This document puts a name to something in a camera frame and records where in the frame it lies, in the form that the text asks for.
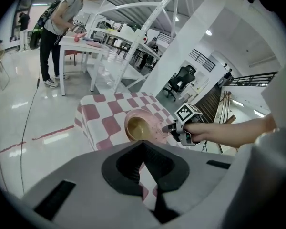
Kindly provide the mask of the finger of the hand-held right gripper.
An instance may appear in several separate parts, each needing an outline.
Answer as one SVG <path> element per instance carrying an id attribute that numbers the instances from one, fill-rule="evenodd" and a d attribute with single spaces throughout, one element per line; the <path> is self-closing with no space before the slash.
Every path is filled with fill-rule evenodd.
<path id="1" fill-rule="evenodd" d="M 171 133 L 171 132 L 175 132 L 177 133 L 177 121 L 172 122 L 169 125 L 166 125 L 162 128 L 162 132 L 164 133 Z"/>

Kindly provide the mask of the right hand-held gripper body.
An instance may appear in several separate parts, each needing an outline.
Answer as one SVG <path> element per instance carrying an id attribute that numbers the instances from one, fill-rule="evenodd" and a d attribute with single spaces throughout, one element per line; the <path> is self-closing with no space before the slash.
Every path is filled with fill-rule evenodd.
<path id="1" fill-rule="evenodd" d="M 170 124 L 170 133 L 183 146 L 195 146 L 200 142 L 193 142 L 192 135 L 184 126 L 190 123 L 202 123 L 202 112 L 192 104 L 184 103 L 175 113 L 176 119 Z"/>

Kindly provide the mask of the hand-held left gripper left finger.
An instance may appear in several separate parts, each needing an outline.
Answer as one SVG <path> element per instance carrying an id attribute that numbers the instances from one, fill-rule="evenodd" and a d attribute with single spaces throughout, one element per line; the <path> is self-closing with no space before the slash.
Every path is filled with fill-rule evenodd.
<path id="1" fill-rule="evenodd" d="M 38 228 L 153 228 L 155 217 L 141 197 L 118 193 L 103 178 L 106 158 L 132 145 L 124 143 L 106 150 L 77 156 L 35 184 L 21 199 L 21 214 Z M 49 206 L 40 204 L 61 183 L 74 187 L 52 219 Z"/>

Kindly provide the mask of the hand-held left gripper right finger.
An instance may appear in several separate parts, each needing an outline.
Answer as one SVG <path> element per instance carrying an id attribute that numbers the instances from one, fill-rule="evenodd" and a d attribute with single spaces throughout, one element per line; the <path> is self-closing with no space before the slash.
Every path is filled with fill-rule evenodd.
<path id="1" fill-rule="evenodd" d="M 222 225 L 233 192 L 224 191 L 231 156 L 144 141 L 157 197 L 144 225 Z"/>

